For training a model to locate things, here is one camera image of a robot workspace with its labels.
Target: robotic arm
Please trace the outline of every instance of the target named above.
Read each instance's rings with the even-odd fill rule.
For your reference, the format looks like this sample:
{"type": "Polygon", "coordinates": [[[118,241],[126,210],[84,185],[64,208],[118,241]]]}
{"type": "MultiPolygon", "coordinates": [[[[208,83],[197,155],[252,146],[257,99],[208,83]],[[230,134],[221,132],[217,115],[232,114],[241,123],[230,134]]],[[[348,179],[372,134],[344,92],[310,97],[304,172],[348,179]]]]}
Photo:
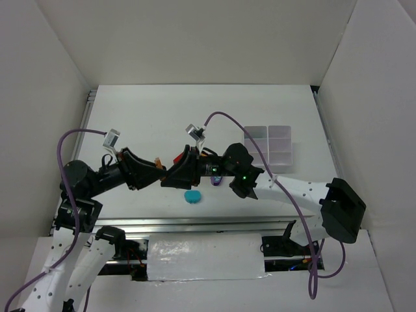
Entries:
{"type": "MultiPolygon", "coordinates": [[[[270,178],[263,169],[252,166],[253,157],[241,143],[230,145],[222,156],[207,153],[201,144],[197,145],[199,147],[186,145],[169,170],[161,164],[138,158],[128,148],[114,151],[116,162],[113,164],[112,159],[105,163],[104,156],[97,172],[83,161],[69,162],[64,170],[79,211],[81,230],[77,244],[65,261],[36,283],[22,308],[16,311],[79,310],[86,290],[102,266],[112,257],[120,255],[125,243],[122,230],[103,227],[87,256],[75,266],[102,208],[102,204],[92,198],[124,183],[131,190],[143,189],[157,180],[161,180],[161,187],[191,189],[200,184],[201,177],[232,176],[234,179],[229,186],[240,198],[288,202],[287,195],[274,182],[277,179],[285,185],[300,207],[315,213],[315,216],[307,219],[314,241],[326,237],[345,243],[356,241],[365,204],[344,180],[334,178],[331,183],[325,184],[281,176],[270,178]]],[[[73,240],[75,219],[72,207],[63,183],[60,188],[62,203],[55,220],[56,228],[46,268],[62,256],[73,240]]],[[[308,243],[299,222],[291,222],[285,236],[301,246],[308,243]]]]}

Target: blue sponge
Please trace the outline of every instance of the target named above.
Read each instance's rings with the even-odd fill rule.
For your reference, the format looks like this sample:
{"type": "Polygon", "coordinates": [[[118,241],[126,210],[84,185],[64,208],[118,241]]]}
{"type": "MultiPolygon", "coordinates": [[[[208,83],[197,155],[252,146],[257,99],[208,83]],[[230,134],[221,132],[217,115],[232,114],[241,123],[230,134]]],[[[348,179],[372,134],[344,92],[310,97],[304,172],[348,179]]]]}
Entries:
{"type": "Polygon", "coordinates": [[[201,192],[198,190],[187,190],[185,192],[185,200],[188,203],[199,203],[201,201],[201,192]]]}

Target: black mount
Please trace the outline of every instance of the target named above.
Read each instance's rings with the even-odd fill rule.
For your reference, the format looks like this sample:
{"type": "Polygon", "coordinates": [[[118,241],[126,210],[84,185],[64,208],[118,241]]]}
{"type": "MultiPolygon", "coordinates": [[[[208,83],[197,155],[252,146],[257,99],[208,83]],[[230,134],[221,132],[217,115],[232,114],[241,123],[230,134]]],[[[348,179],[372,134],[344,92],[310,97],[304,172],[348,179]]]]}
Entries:
{"type": "Polygon", "coordinates": [[[257,199],[253,188],[255,180],[264,170],[252,166],[253,157],[241,143],[228,147],[223,156],[216,154],[200,155],[197,148],[185,146],[182,157],[167,171],[162,187],[189,190],[200,184],[201,177],[234,176],[229,184],[233,192],[241,198],[257,199]]]}
{"type": "Polygon", "coordinates": [[[366,205],[350,185],[338,178],[326,185],[328,191],[322,205],[322,226],[329,236],[340,242],[353,244],[363,221],[366,205]]]}
{"type": "MultiPolygon", "coordinates": [[[[91,233],[103,205],[96,200],[75,200],[79,215],[79,231],[81,233],[91,233]]],[[[55,230],[60,227],[75,230],[75,218],[69,199],[62,201],[58,208],[58,215],[55,220],[55,230]]]]}

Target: purple cable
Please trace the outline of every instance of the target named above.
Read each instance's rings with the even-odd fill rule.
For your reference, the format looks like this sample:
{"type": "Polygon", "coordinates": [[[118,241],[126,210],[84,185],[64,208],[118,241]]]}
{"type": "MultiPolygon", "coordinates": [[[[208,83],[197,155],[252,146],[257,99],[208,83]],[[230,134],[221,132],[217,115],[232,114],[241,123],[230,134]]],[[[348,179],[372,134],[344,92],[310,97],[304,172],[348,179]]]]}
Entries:
{"type": "MultiPolygon", "coordinates": [[[[320,243],[320,247],[319,247],[319,251],[317,253],[317,257],[319,258],[320,253],[324,247],[324,243],[325,243],[325,239],[322,240],[322,242],[320,243]]],[[[338,273],[340,273],[340,271],[343,270],[344,265],[345,265],[345,260],[346,260],[346,252],[345,252],[345,246],[342,242],[339,242],[341,244],[341,249],[343,251],[343,259],[341,260],[341,264],[339,265],[339,268],[332,274],[330,275],[318,275],[319,278],[333,278],[334,276],[338,275],[338,273]]]]}
{"type": "MultiPolygon", "coordinates": [[[[211,121],[211,118],[215,115],[222,115],[222,116],[227,117],[232,122],[234,122],[234,124],[236,124],[244,132],[244,134],[250,139],[250,141],[252,142],[252,144],[254,145],[256,150],[259,152],[261,161],[263,162],[267,173],[269,174],[270,178],[273,179],[272,170],[268,167],[266,159],[263,156],[263,153],[261,153],[259,146],[254,141],[254,139],[249,134],[249,132],[247,132],[247,130],[245,130],[245,128],[238,121],[236,121],[236,119],[234,119],[229,114],[224,113],[224,112],[213,112],[211,115],[208,116],[207,120],[204,123],[204,126],[207,127],[208,123],[211,121]]],[[[304,215],[302,214],[302,211],[300,210],[298,203],[293,198],[292,194],[277,179],[274,179],[274,182],[285,193],[285,195],[288,197],[288,199],[293,204],[294,208],[296,209],[296,212],[299,215],[300,221],[301,221],[301,223],[302,223],[302,225],[305,229],[305,234],[306,234],[307,241],[309,243],[309,249],[311,250],[311,258],[312,258],[312,265],[311,265],[311,270],[310,270],[310,275],[309,275],[309,283],[308,283],[308,291],[309,291],[309,296],[311,297],[312,300],[314,300],[317,297],[317,293],[318,293],[318,278],[321,277],[321,276],[318,275],[318,260],[319,260],[320,251],[322,250],[323,243],[320,247],[320,250],[318,251],[318,254],[316,254],[315,253],[315,248],[313,246],[311,232],[309,231],[309,228],[307,227],[306,219],[305,219],[304,215]]],[[[342,246],[342,249],[343,249],[343,262],[341,263],[340,268],[338,269],[337,272],[331,274],[330,276],[326,276],[326,277],[322,277],[322,278],[329,278],[329,277],[335,276],[343,269],[344,263],[345,263],[345,247],[344,247],[343,243],[341,243],[341,246],[342,246]]]]}
{"type": "MultiPolygon", "coordinates": [[[[69,249],[64,253],[64,255],[57,262],[55,262],[53,265],[51,265],[51,268],[56,268],[67,258],[67,256],[71,253],[71,251],[75,247],[75,244],[77,243],[77,239],[78,239],[78,235],[79,235],[78,209],[77,209],[77,205],[75,203],[75,198],[73,197],[73,194],[72,194],[72,191],[71,191],[70,183],[69,183],[68,178],[66,177],[66,174],[65,174],[65,171],[64,171],[64,165],[62,163],[62,155],[60,154],[61,150],[62,150],[62,143],[64,142],[65,138],[67,136],[71,135],[72,133],[76,133],[76,132],[97,133],[99,135],[106,135],[107,134],[106,132],[98,131],[98,130],[73,129],[73,130],[69,130],[66,133],[64,133],[58,141],[58,146],[57,146],[58,167],[59,167],[59,170],[60,170],[60,174],[62,176],[62,181],[64,182],[64,185],[65,185],[66,194],[68,195],[68,197],[70,199],[70,202],[71,202],[72,211],[73,211],[73,215],[74,215],[74,219],[75,219],[75,233],[73,235],[73,241],[72,241],[71,246],[69,247],[69,249]]],[[[33,279],[28,281],[26,284],[24,284],[22,287],[20,287],[18,290],[16,290],[14,292],[14,294],[12,294],[12,296],[7,300],[7,303],[6,303],[6,306],[5,306],[5,312],[8,312],[8,309],[9,309],[10,305],[12,304],[12,301],[15,299],[15,297],[18,296],[19,293],[24,291],[27,287],[32,285],[34,282],[40,280],[47,273],[48,272],[40,273],[39,275],[35,276],[33,279]]]]}

